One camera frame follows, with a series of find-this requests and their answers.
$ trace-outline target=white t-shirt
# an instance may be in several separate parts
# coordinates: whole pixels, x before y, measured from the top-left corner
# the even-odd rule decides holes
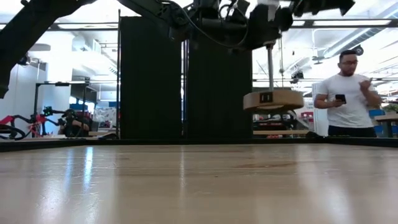
[[[327,109],[329,125],[342,128],[373,127],[368,102],[359,86],[360,82],[368,79],[363,75],[344,77],[337,74],[320,83],[317,94],[328,95],[328,101],[333,101],[338,94],[344,94],[346,97],[347,104]],[[374,91],[374,87],[370,86],[369,90]]]

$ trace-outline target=eyeglasses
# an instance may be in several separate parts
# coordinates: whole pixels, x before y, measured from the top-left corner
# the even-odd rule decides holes
[[[358,64],[358,61],[357,61],[357,60],[356,60],[356,61],[352,61],[352,62],[347,61],[347,62],[342,62],[342,64],[343,64],[343,65],[357,65],[357,64]]]

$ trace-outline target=smartphone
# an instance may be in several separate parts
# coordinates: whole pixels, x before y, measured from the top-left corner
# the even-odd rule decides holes
[[[344,104],[347,104],[346,95],[344,94],[336,94],[336,100],[341,100]]]

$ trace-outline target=robotic arm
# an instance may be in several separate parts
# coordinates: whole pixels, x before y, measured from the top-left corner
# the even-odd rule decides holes
[[[70,15],[96,0],[22,0],[24,7],[0,31],[0,99],[8,91],[11,69],[60,17]],[[292,23],[292,14],[313,15],[329,9],[340,9],[345,15],[353,0],[289,0],[290,6],[270,11],[267,4],[258,4],[249,18],[245,13],[250,3],[232,0],[221,6],[221,0],[193,0],[180,7],[170,0],[118,0],[143,17],[159,25],[160,30],[176,41],[195,40],[197,32],[229,49],[254,50],[266,42],[280,38]],[[227,8],[228,15],[221,16]]]

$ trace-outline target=man's hand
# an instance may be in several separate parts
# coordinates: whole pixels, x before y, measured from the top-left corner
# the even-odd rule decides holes
[[[344,104],[344,102],[341,100],[333,100],[330,103],[331,103],[332,107],[335,107],[335,108],[343,106],[343,104]]]
[[[368,91],[369,87],[372,85],[372,79],[370,80],[365,80],[359,83],[359,86],[361,87],[361,91]]]

